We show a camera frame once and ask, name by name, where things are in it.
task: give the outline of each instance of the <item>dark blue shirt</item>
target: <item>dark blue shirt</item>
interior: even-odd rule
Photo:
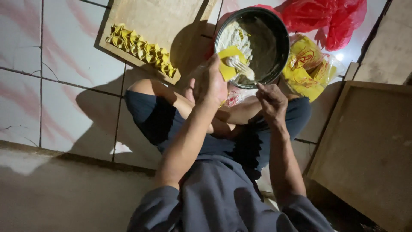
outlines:
[[[223,156],[202,155],[181,186],[148,192],[128,231],[289,232],[333,231],[304,196],[292,196],[281,212],[261,202],[242,167]]]

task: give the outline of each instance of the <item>fork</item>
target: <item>fork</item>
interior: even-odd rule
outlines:
[[[256,84],[255,72],[251,68],[249,68],[248,66],[240,62],[239,56],[236,55],[236,56],[227,57],[226,64],[229,67],[237,69],[239,73],[245,75],[247,79],[254,81]]]

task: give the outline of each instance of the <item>bowl rim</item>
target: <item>bowl rim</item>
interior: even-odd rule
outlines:
[[[214,41],[214,46],[213,46],[213,52],[214,52],[214,53],[217,53],[217,50],[218,50],[218,40],[219,40],[220,35],[222,34],[223,30],[226,28],[226,26],[227,26],[228,24],[230,24],[235,18],[239,18],[239,15],[241,15],[242,13],[249,12],[249,11],[253,11],[253,10],[258,10],[258,11],[264,12],[264,13],[266,13],[266,14],[270,14],[270,15],[272,15],[272,16],[275,16],[275,17],[279,20],[279,22],[282,23],[283,27],[285,28],[286,37],[287,37],[287,41],[288,41],[288,46],[287,46],[288,53],[287,53],[287,57],[289,57],[289,53],[290,53],[289,32],[288,32],[288,30],[286,29],[285,24],[283,23],[282,19],[279,18],[279,16],[277,16],[277,15],[276,15],[275,13],[273,13],[272,11],[270,11],[270,10],[268,10],[268,9],[265,9],[265,8],[263,8],[263,7],[246,7],[246,8],[240,9],[240,10],[234,12],[233,14],[231,14],[231,15],[223,22],[223,24],[221,25],[219,31],[216,33],[216,37],[215,37],[215,41]],[[285,68],[287,62],[288,62],[288,59],[285,60],[284,64],[281,64],[281,66],[282,66],[282,67],[281,67],[281,70],[283,70],[283,69]],[[273,83],[275,80],[277,80],[277,79],[279,78],[279,76],[280,76],[281,73],[282,73],[282,72],[280,71],[280,72],[278,73],[278,75],[277,75],[273,80],[271,80],[271,81],[269,81],[269,82],[262,83],[262,84],[267,85],[267,84]],[[234,86],[236,86],[236,87],[238,87],[238,88],[241,88],[241,89],[250,89],[250,90],[251,90],[251,89],[257,89],[257,86],[254,85],[254,84],[251,84],[251,85],[240,85],[240,84],[238,84],[238,83],[236,83],[236,82],[233,82],[233,81],[231,81],[231,80],[229,81],[229,83],[231,83],[232,85],[234,85]]]

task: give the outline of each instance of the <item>yellow plastic bag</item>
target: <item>yellow plastic bag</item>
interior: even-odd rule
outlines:
[[[344,65],[333,55],[323,54],[308,37],[296,35],[282,74],[293,92],[312,102],[344,71]]]

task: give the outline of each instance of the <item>row of dumplings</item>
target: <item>row of dumplings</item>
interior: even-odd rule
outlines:
[[[176,68],[170,63],[170,54],[158,44],[150,44],[143,40],[143,36],[135,31],[124,29],[125,24],[113,25],[112,32],[106,42],[131,53],[141,61],[152,64],[162,73],[173,77]]]

